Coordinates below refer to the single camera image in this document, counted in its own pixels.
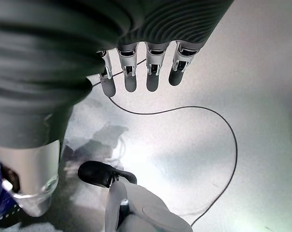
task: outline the black cable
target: black cable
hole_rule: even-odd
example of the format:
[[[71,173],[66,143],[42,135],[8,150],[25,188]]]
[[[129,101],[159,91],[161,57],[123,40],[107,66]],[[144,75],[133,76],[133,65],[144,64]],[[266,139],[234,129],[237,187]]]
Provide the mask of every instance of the black cable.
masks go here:
[[[117,75],[120,75],[122,74],[123,72],[119,72],[114,76],[117,76]],[[210,206],[205,210],[205,212],[199,216],[198,218],[196,218],[193,223],[191,224],[191,227],[194,226],[194,224],[202,217],[204,216],[210,208],[212,208],[212,206],[218,201],[218,199],[225,193],[225,191],[227,190],[227,188],[229,187],[230,183],[232,182],[232,179],[235,175],[235,172],[236,172],[236,168],[237,168],[237,163],[238,163],[238,143],[237,143],[237,138],[236,138],[236,135],[235,135],[235,132],[232,128],[232,126],[229,124],[229,122],[221,115],[219,114],[218,112],[214,111],[214,110],[211,110],[209,108],[206,108],[206,107],[203,107],[203,106],[195,106],[195,105],[192,105],[192,106],[182,106],[182,107],[178,107],[178,108],[174,108],[174,109],[169,109],[169,110],[164,110],[164,111],[159,111],[159,112],[152,112],[152,113],[139,113],[139,112],[133,112],[133,111],[130,111],[130,110],[127,110],[121,106],[119,106],[117,103],[115,103],[111,98],[109,98],[109,100],[116,106],[118,107],[119,109],[127,112],[127,113],[130,113],[130,114],[134,114],[134,115],[158,115],[158,114],[163,114],[163,113],[168,113],[168,112],[172,112],[172,111],[176,111],[176,110],[180,110],[180,109],[187,109],[187,108],[195,108],[195,109],[204,109],[204,110],[208,110],[210,112],[213,112],[215,113],[217,116],[219,116],[221,119],[223,119],[223,121],[227,124],[227,126],[229,127],[232,135],[233,135],[233,138],[234,138],[234,142],[235,142],[235,164],[234,164],[234,169],[233,169],[233,172],[231,174],[231,177],[229,178],[228,182],[227,182],[227,185],[225,186],[225,188],[222,190],[222,192],[217,196],[217,198],[210,204]]]

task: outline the robotic hand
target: robotic hand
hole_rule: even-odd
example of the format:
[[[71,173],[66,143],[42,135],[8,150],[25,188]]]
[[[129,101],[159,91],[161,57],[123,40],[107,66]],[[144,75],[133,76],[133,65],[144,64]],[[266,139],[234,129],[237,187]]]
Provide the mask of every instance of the robotic hand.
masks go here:
[[[88,184],[110,188],[105,232],[193,232],[159,197],[138,186],[132,173],[88,161],[80,166],[78,176]]]
[[[86,77],[100,73],[105,95],[112,97],[116,93],[108,50],[117,48],[125,88],[133,92],[137,86],[137,45],[146,42],[147,89],[155,91],[165,51],[176,40],[169,76],[170,84],[176,86],[231,3],[232,0],[0,0],[3,188],[29,215],[44,214],[57,186],[59,153],[72,108],[92,89]],[[119,178],[111,185],[111,195],[116,188],[128,201],[133,199],[134,212],[140,216],[144,208],[139,207],[138,198],[131,192],[138,193],[141,187]],[[162,211],[167,208],[160,199],[150,199],[160,208],[143,211],[145,227],[165,228],[165,222],[175,216]],[[118,206],[124,203],[111,202]],[[162,215],[166,221],[160,224],[154,215]],[[129,216],[118,230],[134,227],[134,217]]]

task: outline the white floor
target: white floor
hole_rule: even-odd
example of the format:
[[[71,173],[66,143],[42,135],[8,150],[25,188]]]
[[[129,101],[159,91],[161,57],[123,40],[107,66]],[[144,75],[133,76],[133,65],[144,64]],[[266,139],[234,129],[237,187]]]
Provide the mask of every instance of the white floor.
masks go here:
[[[194,231],[292,232],[292,0],[236,0],[177,87],[168,83],[174,47],[167,50],[156,92],[147,91],[141,64],[137,90],[126,92],[119,75],[113,100],[136,112],[209,107],[234,128],[235,177]],[[115,50],[111,57],[116,73]],[[144,58],[140,43],[138,60]],[[215,114],[183,109],[131,115],[100,86],[75,107],[66,140],[71,161],[50,212],[8,231],[102,231],[108,191],[76,178],[79,164],[89,159],[133,172],[140,185],[192,223],[222,191],[235,161],[233,137]]]

